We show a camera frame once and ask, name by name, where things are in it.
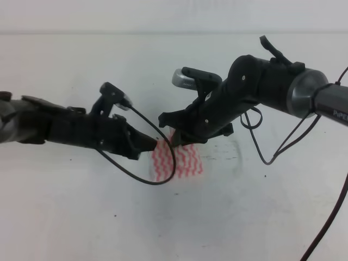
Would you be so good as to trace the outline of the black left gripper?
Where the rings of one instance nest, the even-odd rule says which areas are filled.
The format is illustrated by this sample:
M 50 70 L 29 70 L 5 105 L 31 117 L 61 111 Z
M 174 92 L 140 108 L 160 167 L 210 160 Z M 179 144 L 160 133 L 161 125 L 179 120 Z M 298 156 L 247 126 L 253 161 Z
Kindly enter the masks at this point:
M 154 151 L 157 140 L 127 126 L 126 120 L 96 115 L 57 116 L 52 120 L 48 140 L 59 144 L 99 149 L 139 160 L 141 152 Z M 131 145 L 138 151 L 131 151 Z

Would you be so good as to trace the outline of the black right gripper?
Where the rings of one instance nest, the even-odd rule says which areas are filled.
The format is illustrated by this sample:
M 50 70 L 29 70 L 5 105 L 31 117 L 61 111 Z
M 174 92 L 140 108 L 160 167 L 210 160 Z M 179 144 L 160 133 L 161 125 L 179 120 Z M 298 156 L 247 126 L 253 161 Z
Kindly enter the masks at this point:
M 231 122 L 253 107 L 253 84 L 248 81 L 196 81 L 195 86 L 198 98 L 191 105 L 158 117 L 160 128 L 179 128 L 172 135 L 173 147 L 228 136 Z

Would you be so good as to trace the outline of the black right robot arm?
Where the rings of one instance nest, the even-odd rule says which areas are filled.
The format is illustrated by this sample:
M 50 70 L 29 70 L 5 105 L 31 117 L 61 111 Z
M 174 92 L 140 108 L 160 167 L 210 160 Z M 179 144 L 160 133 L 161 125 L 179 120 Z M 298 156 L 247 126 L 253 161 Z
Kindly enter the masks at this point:
M 229 136 L 233 120 L 259 104 L 300 119 L 317 114 L 347 124 L 347 87 L 329 83 L 322 72 L 304 63 L 292 63 L 265 36 L 260 43 L 272 58 L 242 55 L 226 79 L 189 67 L 174 72 L 174 86 L 198 93 L 185 109 L 159 116 L 160 127 L 175 130 L 175 146 Z

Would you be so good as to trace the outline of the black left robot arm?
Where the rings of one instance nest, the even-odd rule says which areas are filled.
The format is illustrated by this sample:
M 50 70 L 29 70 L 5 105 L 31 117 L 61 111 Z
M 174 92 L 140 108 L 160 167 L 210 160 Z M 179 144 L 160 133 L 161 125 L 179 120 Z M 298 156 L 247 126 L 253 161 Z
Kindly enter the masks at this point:
M 157 141 L 133 128 L 121 115 L 109 117 L 112 105 L 100 97 L 90 113 L 84 108 L 62 107 L 43 99 L 11 98 L 1 92 L 1 142 L 42 145 L 54 142 L 99 149 L 128 159 L 153 151 Z

